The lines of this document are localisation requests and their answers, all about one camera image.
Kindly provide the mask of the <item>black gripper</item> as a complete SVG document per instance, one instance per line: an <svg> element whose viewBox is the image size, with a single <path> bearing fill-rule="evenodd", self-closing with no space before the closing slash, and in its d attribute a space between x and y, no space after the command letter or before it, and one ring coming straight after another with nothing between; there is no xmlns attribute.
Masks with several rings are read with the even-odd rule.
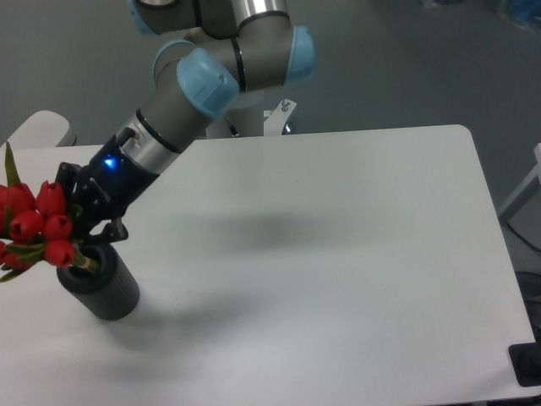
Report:
<svg viewBox="0 0 541 406"><path fill-rule="evenodd" d="M70 162L58 166L55 182L61 186L69 204L82 209L74 231L77 235L87 235L83 245L127 240L128 229L121 217L158 178L123 152L124 144L133 138L133 134L113 136L83 167ZM111 221L98 234L90 234L105 220Z"/></svg>

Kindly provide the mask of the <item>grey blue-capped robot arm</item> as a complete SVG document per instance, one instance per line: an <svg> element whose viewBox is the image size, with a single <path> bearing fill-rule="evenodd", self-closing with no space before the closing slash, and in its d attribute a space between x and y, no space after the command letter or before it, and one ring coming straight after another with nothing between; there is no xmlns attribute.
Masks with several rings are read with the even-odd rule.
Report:
<svg viewBox="0 0 541 406"><path fill-rule="evenodd" d="M62 163L62 185L82 245L125 240L122 219L158 177L237 98L310 80L314 39L294 25L283 1L131 1L146 35L196 29L156 55L156 90L85 166Z"/></svg>

